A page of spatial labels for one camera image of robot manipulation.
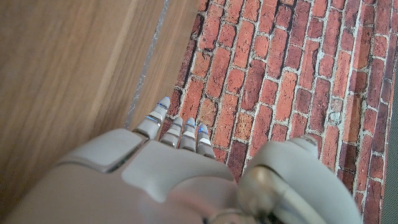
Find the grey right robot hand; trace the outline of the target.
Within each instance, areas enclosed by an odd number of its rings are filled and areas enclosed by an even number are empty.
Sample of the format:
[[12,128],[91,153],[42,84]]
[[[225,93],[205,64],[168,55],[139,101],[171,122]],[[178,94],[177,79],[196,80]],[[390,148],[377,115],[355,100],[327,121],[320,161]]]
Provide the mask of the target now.
[[308,135],[265,143],[239,179],[216,160],[204,124],[163,98],[132,131],[114,129],[63,156],[6,223],[359,223],[352,195]]

